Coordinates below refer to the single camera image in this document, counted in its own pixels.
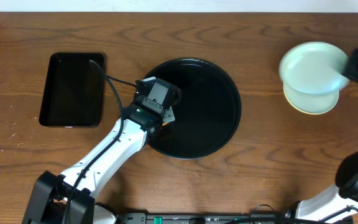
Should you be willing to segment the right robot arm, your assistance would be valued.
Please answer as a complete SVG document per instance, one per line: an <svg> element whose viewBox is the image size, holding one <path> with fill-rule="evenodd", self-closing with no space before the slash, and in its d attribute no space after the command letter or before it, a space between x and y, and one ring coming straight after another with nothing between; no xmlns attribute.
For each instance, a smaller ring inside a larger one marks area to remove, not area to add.
<svg viewBox="0 0 358 224"><path fill-rule="evenodd" d="M358 83L358 49L346 55L325 42L307 42L290 49L280 61L285 98L298 111L323 114L349 83ZM358 213L358 151L339 165L335 183L287 210L282 223L352 223Z"/></svg>

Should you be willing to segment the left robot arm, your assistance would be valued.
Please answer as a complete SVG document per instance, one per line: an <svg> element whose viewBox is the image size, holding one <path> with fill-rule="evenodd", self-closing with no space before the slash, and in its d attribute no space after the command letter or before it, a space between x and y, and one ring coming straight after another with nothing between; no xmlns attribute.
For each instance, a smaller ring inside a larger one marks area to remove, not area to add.
<svg viewBox="0 0 358 224"><path fill-rule="evenodd" d="M120 106L109 134L84 158L59 175L44 172L35 182L23 223L116 223L117 216L96 204L107 181L163 124L174 121L179 87L150 77L136 82L132 103Z"/></svg>

